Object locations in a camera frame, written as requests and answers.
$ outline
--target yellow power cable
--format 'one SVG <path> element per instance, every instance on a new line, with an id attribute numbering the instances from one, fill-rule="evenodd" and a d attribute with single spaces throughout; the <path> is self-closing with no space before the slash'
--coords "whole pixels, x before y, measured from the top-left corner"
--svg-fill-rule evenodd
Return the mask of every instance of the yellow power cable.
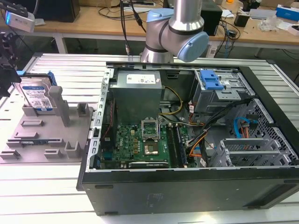
<path id="1" fill-rule="evenodd" d="M 169 89 L 171 92 L 173 92 L 178 98 L 179 98 L 179 101 L 180 101 L 180 106 L 179 106 L 179 108 L 178 108 L 178 110 L 177 111 L 174 111 L 174 112 L 169 112 L 169 113 L 159 113 L 160 115 L 173 115 L 173 114 L 177 114 L 177 113 L 179 113 L 181 110 L 182 110 L 182 108 L 183 108 L 183 101 L 182 101 L 182 99 L 181 99 L 181 97 L 178 95 L 178 93 L 177 92 L 175 92 L 172 88 L 170 88 L 170 87 L 168 87 L 168 86 L 166 86 L 165 87 L 166 89 Z"/>

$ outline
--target wooden desk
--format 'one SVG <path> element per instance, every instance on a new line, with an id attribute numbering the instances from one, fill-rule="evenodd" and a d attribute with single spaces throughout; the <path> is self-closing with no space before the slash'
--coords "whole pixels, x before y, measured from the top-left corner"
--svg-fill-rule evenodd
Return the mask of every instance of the wooden desk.
<path id="1" fill-rule="evenodd" d="M 228 4 L 223 1 L 222 7 L 236 13 L 242 5 L 241 2 L 235 1 Z M 261 7 L 261 9 L 274 9 L 269 7 Z M 119 8 L 113 8 L 111 11 L 118 11 Z M 107 9 L 102 13 L 109 16 L 120 16 L 120 12 L 110 13 Z M 147 13 L 140 14 L 142 20 L 146 21 Z M 227 18 L 226 21 L 234 23 L 235 18 Z M 256 48 L 278 48 L 278 49 L 299 49 L 299 37 L 290 34 L 284 30 L 262 32 L 258 29 L 259 21 L 249 19 L 245 28 L 239 28 L 241 32 L 240 38 L 236 41 L 235 46 L 256 47 Z M 0 23 L 0 28 L 7 29 L 4 22 Z M 128 40 L 145 41 L 145 33 L 135 20 L 126 21 L 126 30 Z M 52 36 L 56 39 L 58 50 L 60 53 L 67 53 L 64 38 L 87 38 L 87 39 L 110 39 L 124 40 L 121 22 L 111 20 L 98 14 L 96 7 L 81 7 L 79 16 L 73 23 L 63 23 L 56 21 L 46 21 L 45 26 L 35 28 L 34 33 L 18 32 L 20 35 L 35 36 Z M 216 36 L 210 37 L 210 47 L 208 57 L 214 57 L 214 54 L 224 38 L 224 30 L 219 27 Z"/>
<path id="2" fill-rule="evenodd" d="M 242 6 L 241 2 L 235 1 L 233 4 L 228 4 L 223 1 L 222 8 L 226 8 L 233 13 L 236 13 Z M 275 10 L 273 7 L 259 7 L 259 9 Z M 296 23 L 295 21 L 280 18 L 289 23 Z M 234 24 L 234 18 L 227 18 L 227 22 Z M 249 19 L 246 27 L 238 29 L 241 32 L 240 38 L 235 42 L 235 46 L 256 47 L 256 48 L 277 48 L 277 49 L 299 49 L 299 36 L 294 36 L 289 32 L 278 29 L 277 31 L 263 32 L 258 28 L 259 20 Z M 218 28 L 217 34 L 224 38 L 223 28 Z"/>

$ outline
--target white box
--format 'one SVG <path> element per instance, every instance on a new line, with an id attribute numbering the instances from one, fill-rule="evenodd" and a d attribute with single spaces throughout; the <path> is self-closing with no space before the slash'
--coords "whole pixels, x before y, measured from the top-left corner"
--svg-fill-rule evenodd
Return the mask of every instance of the white box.
<path id="1" fill-rule="evenodd" d="M 295 36 L 299 36 L 299 30 L 294 29 L 293 28 L 294 26 L 289 27 L 287 31 Z"/>

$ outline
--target table leg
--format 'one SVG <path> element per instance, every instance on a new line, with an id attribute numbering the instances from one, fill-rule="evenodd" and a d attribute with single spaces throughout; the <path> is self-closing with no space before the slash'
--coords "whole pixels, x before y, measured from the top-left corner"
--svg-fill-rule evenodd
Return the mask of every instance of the table leg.
<path id="1" fill-rule="evenodd" d="M 216 51 L 218 49 L 219 43 L 218 42 L 211 42 L 209 43 L 209 48 L 207 50 L 206 57 L 214 58 Z"/>
<path id="2" fill-rule="evenodd" d="M 54 35 L 55 41 L 56 41 L 56 45 L 58 48 L 58 52 L 60 54 L 67 54 L 67 48 L 66 48 L 66 44 L 63 38 L 63 35 L 60 33 L 57 33 Z"/>
<path id="3" fill-rule="evenodd" d="M 255 54 L 254 56 L 255 56 L 255 57 L 260 57 L 262 51 L 263 51 L 263 48 L 259 48 L 259 49 L 257 49 L 256 54 Z"/>

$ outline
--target power supply label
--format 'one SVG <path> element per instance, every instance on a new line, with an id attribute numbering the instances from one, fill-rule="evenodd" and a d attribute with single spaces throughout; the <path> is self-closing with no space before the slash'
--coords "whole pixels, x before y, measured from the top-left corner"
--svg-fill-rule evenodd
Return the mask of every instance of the power supply label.
<path id="1" fill-rule="evenodd" d="M 42 86 L 23 86 L 23 92 L 31 106 L 40 111 L 50 111 L 53 106 L 48 97 L 44 94 L 45 88 Z"/>
<path id="2" fill-rule="evenodd" d="M 127 84 L 156 84 L 155 75 L 128 74 Z"/>

